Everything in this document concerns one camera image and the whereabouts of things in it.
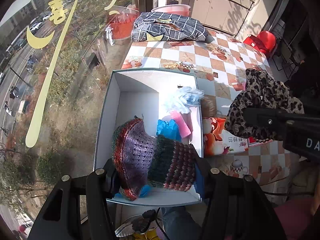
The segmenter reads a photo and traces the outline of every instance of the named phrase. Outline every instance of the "jeans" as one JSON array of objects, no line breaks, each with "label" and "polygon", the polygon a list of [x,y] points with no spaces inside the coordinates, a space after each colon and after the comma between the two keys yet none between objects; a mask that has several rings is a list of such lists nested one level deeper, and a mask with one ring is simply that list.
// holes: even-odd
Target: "jeans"
[{"label": "jeans", "polygon": [[164,229],[170,240],[197,240],[199,238],[201,226],[193,220],[185,206],[165,207],[161,208],[161,211]]}]

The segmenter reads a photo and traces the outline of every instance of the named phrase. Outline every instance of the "metal screw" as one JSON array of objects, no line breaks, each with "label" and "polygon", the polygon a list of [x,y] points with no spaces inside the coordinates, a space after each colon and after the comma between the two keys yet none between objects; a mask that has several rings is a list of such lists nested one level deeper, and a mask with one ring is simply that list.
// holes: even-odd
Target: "metal screw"
[{"label": "metal screw", "polygon": [[247,181],[247,182],[252,182],[253,181],[253,177],[251,175],[245,175],[244,176],[244,179]]},{"label": "metal screw", "polygon": [[100,175],[102,173],[104,173],[104,169],[103,168],[96,169],[96,174],[97,175]]},{"label": "metal screw", "polygon": [[69,175],[63,175],[61,178],[62,181],[68,181],[69,179],[70,179]]},{"label": "metal screw", "polygon": [[217,168],[212,168],[210,171],[212,174],[219,174],[219,172],[220,172],[220,170]]},{"label": "metal screw", "polygon": [[288,120],[286,123],[287,123],[288,125],[293,125],[293,124],[294,124],[294,121],[293,121],[293,120]]}]

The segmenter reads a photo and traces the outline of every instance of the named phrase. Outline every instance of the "glass window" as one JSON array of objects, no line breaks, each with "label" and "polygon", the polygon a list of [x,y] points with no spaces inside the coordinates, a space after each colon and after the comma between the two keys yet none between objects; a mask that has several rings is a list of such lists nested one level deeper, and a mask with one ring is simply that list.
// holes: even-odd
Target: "glass window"
[{"label": "glass window", "polygon": [[[19,222],[27,234],[29,219],[62,175],[93,170],[108,81],[121,68],[145,4],[113,1],[27,0],[25,14],[18,8],[7,19],[11,24],[0,26],[0,199],[10,212],[27,216]],[[44,82],[49,90],[40,96]],[[43,115],[36,112],[41,104]]]}]

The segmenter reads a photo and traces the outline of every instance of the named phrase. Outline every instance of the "knitted hat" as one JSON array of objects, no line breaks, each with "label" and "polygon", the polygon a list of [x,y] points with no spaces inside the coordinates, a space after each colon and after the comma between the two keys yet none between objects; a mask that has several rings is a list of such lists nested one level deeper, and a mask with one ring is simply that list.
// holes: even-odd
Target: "knitted hat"
[{"label": "knitted hat", "polygon": [[135,118],[113,133],[112,159],[118,171],[120,193],[133,201],[149,182],[154,187],[187,191],[195,180],[195,149],[191,145],[149,136],[143,120]]}]

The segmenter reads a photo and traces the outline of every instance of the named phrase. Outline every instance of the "street lamp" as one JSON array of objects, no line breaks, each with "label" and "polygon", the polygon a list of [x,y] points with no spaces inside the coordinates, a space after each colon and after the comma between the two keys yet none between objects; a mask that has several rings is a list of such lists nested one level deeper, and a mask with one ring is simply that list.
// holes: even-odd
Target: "street lamp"
[{"label": "street lamp", "polygon": [[[8,64],[8,66],[9,66],[9,68],[18,76],[18,78],[20,78],[23,82],[25,82],[13,69],[12,69],[12,67],[11,67],[11,65],[10,64]],[[29,83],[27,83],[27,82],[25,82],[25,84],[28,86],[28,87],[32,87]]]}]

